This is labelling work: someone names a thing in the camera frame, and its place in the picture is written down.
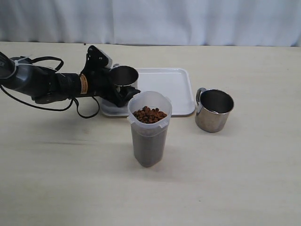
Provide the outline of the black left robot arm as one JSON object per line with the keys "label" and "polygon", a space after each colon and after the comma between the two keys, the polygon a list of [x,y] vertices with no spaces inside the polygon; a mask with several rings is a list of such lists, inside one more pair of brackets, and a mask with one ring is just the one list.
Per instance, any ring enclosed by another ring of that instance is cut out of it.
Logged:
{"label": "black left robot arm", "polygon": [[139,74],[130,66],[111,67],[111,59],[94,46],[88,48],[80,73],[60,73],[63,60],[45,56],[30,59],[0,55],[0,84],[28,95],[37,104],[80,97],[100,97],[123,107],[140,90]]}

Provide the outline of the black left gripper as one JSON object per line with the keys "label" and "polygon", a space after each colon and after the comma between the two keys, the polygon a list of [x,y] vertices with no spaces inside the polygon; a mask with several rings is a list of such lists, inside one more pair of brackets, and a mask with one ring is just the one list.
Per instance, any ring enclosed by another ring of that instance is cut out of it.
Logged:
{"label": "black left gripper", "polygon": [[113,103],[117,107],[127,105],[129,100],[141,91],[132,86],[120,87],[119,94],[116,86],[113,84],[110,69],[101,68],[96,71],[88,72],[88,95],[90,97],[101,97]]}

